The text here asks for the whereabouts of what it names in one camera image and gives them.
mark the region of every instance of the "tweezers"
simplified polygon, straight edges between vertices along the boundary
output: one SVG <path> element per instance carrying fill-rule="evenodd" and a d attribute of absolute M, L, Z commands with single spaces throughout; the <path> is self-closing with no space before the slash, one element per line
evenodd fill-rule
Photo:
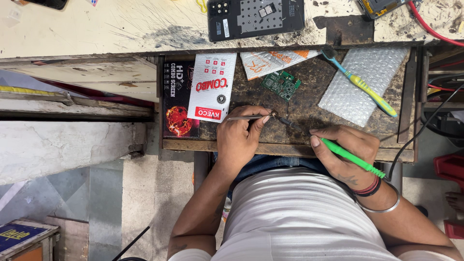
<path fill-rule="evenodd" d="M 253 120 L 253 119 L 259 119 L 261 118 L 263 115 L 261 114 L 256 114 L 256 115 L 245 115 L 245 116 L 240 116 L 240 117 L 232 117 L 232 118 L 228 118 L 227 120 L 228 121 L 233 121 L 233 120 Z"/>

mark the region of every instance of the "wooden desk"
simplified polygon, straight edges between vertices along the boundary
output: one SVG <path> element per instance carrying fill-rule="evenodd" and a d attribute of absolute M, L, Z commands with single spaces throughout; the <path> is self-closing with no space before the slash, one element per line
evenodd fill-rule
<path fill-rule="evenodd" d="M 421 3 L 419 13 L 443 36 L 464 39 L 458 31 L 462 7 L 464 0 L 427 0 Z M 433 39 L 410 17 L 406 5 L 376 21 L 364 22 L 357 1 L 351 0 L 306 0 L 306 28 L 300 33 L 217 43 L 209 42 L 207 15 L 195 0 L 106 0 L 96 7 L 84 0 L 70 0 L 61 11 L 0 1 L 1 17 L 12 9 L 18 9 L 21 18 L 12 27 L 4 20 L 0 23 L 0 62 L 321 46 L 412 46 Z"/>
<path fill-rule="evenodd" d="M 345 54 L 346 50 L 339 52 L 339 55 L 336 57 L 337 60 L 341 62 Z M 400 68 L 393 77 L 384 95 L 384 99 L 398 112 L 402 106 L 401 94 L 403 90 L 403 78 L 405 74 L 405 64 L 408 59 L 409 55 L 407 55 L 400 65 Z M 346 124 L 376 135 L 381 140 L 376 160 L 393 161 L 399 149 L 403 146 L 403 144 L 397 143 L 399 117 L 390 117 L 381 109 L 376 108 L 366 127 L 361 128 L 335 114 L 319 108 L 317 104 L 336 73 L 336 68 L 319 56 L 288 67 L 285 71 L 294 75 L 302 82 L 288 103 L 271 91 L 260 86 L 263 77 L 248 81 L 241 59 L 237 57 L 229 111 L 237 106 L 246 104 L 261 105 L 277 111 L 282 117 L 288 114 L 287 118 L 303 126 L 305 131 L 309 131 L 309 129 L 313 128 L 324 128 L 335 124 Z M 411 123 L 414 119 L 414 104 L 415 103 L 403 104 L 403 106 L 412 107 Z M 201 121 L 199 139 L 165 138 L 162 140 L 162 146 L 164 149 L 172 150 L 216 151 L 216 126 L 217 123 Z M 409 129 L 409 138 L 412 138 L 413 131 L 414 128 L 411 127 Z M 300 132 L 295 131 L 293 128 L 277 120 L 271 119 L 266 123 L 261 132 L 259 141 L 258 154 L 314 157 L 309 137 L 303 136 Z M 414 161 L 413 144 L 409 145 L 402 153 L 400 161 Z"/>

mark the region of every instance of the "green soldering iron handle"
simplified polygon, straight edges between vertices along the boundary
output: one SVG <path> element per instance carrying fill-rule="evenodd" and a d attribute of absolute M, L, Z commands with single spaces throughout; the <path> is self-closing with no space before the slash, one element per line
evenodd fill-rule
<path fill-rule="evenodd" d="M 369 163 L 363 161 L 362 159 L 356 157 L 355 155 L 351 154 L 350 152 L 348 152 L 344 148 L 338 146 L 337 144 L 335 144 L 335 143 L 333 143 L 333 142 L 331 142 L 331 141 L 329 141 L 328 139 L 325 139 L 325 138 L 321 138 L 321 140 L 322 140 L 322 142 L 324 142 L 324 144 L 327 146 L 327 148 L 329 148 L 329 150 L 331 150 L 333 153 L 338 154 L 338 155 L 350 160 L 354 164 L 360 166 L 361 168 L 363 168 L 363 169 L 365 169 L 367 171 L 371 171 L 375 175 L 379 176 L 379 178 L 383 178 L 385 176 L 385 173 L 383 173 L 380 170 L 374 168 L 374 166 L 372 166 L 371 164 L 369 164 Z"/>

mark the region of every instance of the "red planet image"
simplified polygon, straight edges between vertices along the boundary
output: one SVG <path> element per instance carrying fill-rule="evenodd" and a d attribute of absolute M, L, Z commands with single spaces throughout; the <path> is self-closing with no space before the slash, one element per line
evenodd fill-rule
<path fill-rule="evenodd" d="M 174 106 L 166 112 L 166 125 L 172 133 L 184 135 L 192 127 L 192 119 L 187 118 L 187 109 L 182 106 Z"/>

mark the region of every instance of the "tattoo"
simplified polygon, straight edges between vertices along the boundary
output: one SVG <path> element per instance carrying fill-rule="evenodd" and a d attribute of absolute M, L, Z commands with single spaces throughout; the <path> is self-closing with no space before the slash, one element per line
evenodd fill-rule
<path fill-rule="evenodd" d="M 187 247 L 187 244 L 182 245 L 180 247 L 176 244 L 171 245 L 171 249 L 169 250 L 168 258 L 166 260 L 169 260 L 173 255 L 184 250 L 186 247 Z"/>
<path fill-rule="evenodd" d="M 351 185 L 357 185 L 356 181 L 357 179 L 353 179 L 355 176 L 349 176 L 349 177 L 343 177 L 342 175 L 338 174 L 337 178 L 339 181 L 345 183 L 345 184 L 351 184 Z"/>
<path fill-rule="evenodd" d="M 214 211 L 214 214 L 213 214 L 213 220 L 211 221 L 211 224 L 213 224 L 214 222 L 216 222 L 219 218 L 222 217 L 222 211 L 224 210 L 224 203 L 226 201 L 226 192 L 224 193 L 221 193 L 222 196 L 222 200 L 219 202 L 219 205 L 216 207 L 216 210 Z"/>

